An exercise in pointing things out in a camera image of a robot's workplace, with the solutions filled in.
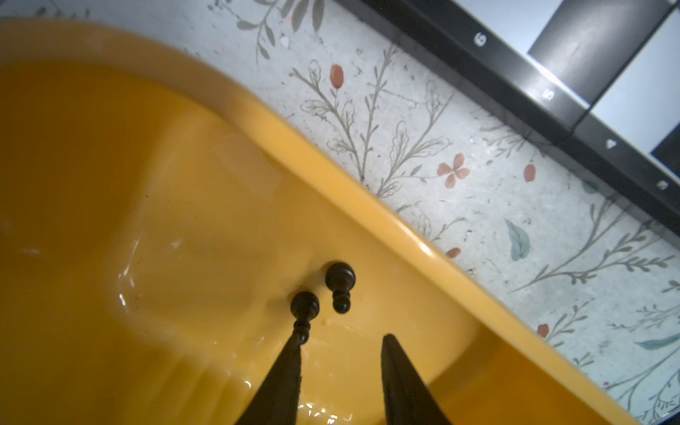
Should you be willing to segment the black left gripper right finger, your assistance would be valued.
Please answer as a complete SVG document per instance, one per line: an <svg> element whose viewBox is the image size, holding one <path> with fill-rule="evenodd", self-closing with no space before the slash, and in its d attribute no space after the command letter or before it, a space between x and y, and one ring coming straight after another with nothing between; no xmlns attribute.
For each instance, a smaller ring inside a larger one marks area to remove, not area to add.
<svg viewBox="0 0 680 425"><path fill-rule="evenodd" d="M381 368L387 424L451 424L393 334L382 339Z"/></svg>

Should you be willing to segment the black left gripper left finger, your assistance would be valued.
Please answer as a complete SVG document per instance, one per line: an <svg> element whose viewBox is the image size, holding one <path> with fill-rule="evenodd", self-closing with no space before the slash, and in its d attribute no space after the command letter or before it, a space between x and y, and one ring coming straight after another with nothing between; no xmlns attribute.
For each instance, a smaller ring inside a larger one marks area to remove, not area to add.
<svg viewBox="0 0 680 425"><path fill-rule="evenodd" d="M301 381L300 337L292 334L237 424L295 424Z"/></svg>

